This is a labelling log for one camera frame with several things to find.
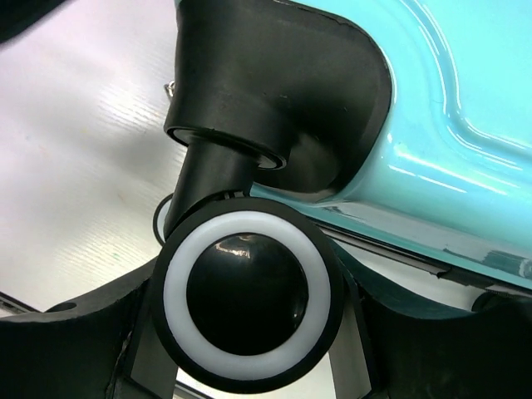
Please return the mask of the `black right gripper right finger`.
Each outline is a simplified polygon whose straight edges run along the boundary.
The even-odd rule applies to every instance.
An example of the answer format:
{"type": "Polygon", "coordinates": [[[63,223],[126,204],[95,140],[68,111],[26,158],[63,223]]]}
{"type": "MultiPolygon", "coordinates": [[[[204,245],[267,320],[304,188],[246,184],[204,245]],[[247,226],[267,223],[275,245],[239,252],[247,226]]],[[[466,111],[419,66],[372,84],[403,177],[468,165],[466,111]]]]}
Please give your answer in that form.
{"type": "Polygon", "coordinates": [[[364,267],[339,266],[368,372],[365,398],[529,398],[531,301],[468,312],[364,267]]]}

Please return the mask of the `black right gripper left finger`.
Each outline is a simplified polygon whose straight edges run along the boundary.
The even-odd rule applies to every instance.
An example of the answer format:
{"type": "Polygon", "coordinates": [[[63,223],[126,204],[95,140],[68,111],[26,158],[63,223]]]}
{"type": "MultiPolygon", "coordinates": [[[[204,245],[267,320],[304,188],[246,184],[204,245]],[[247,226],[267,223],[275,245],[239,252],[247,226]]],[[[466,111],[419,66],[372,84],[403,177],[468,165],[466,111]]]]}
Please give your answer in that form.
{"type": "Polygon", "coordinates": [[[177,366],[148,314],[154,262],[44,313],[1,320],[3,398],[171,398],[177,366]]]}

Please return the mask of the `pink and teal suitcase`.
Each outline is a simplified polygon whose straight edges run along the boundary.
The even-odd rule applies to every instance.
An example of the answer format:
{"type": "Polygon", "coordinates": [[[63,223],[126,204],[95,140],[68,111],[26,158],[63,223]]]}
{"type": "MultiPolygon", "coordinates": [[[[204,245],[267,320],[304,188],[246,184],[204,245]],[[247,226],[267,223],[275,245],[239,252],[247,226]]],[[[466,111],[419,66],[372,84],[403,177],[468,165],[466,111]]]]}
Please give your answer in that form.
{"type": "Polygon", "coordinates": [[[479,312],[531,301],[528,1],[178,1],[154,318],[214,389],[369,376],[341,257],[479,312]]]}

